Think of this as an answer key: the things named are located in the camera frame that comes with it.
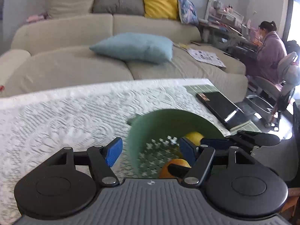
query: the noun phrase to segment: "paper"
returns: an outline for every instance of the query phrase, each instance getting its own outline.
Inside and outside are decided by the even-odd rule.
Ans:
[[[173,45],[178,47],[178,48],[181,48],[182,50],[185,50],[185,51],[188,51],[188,48],[189,48],[188,45],[182,44],[182,43],[179,43],[179,44],[173,43]]]
[[[194,50],[191,48],[188,48],[187,52],[199,62],[211,64],[217,67],[226,68],[225,64],[217,57],[215,53]]]

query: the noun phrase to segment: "sofa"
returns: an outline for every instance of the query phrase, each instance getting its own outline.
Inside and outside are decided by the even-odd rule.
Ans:
[[[103,82],[208,78],[231,101],[244,99],[244,64],[210,45],[191,47],[216,53],[226,68],[200,63],[175,46],[172,62],[160,65],[123,62],[89,50],[89,45],[124,32],[161,35],[174,43],[201,40],[197,27],[143,16],[88,14],[24,25],[0,58],[0,85],[5,86],[0,97]]]

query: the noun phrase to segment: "green plastic bin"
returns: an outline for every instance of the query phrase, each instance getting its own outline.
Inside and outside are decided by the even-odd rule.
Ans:
[[[158,178],[171,159],[180,158],[179,139],[190,132],[205,138],[224,139],[212,123],[191,112],[164,109],[129,119],[128,154],[134,173],[140,178]]]

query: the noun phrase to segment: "lemon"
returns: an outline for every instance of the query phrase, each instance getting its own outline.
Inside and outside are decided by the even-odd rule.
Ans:
[[[173,159],[173,160],[169,161],[166,165],[164,165],[163,168],[161,169],[161,172],[159,174],[159,178],[160,179],[172,179],[172,178],[175,178],[168,171],[168,166],[170,164],[177,164],[177,165],[180,165],[180,166],[183,166],[183,167],[191,167],[186,160],[183,160],[183,159]]]
[[[191,142],[193,142],[196,146],[200,146],[200,141],[204,138],[204,136],[198,132],[191,132],[185,135]]]

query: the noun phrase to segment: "black backpack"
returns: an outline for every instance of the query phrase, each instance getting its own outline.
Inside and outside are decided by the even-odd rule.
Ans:
[[[300,60],[300,46],[297,44],[297,41],[295,41],[295,40],[287,41],[287,42],[284,42],[284,45],[285,45],[287,54],[290,54],[292,52],[296,52],[297,53],[298,58],[297,58],[296,62],[299,64],[299,60]]]

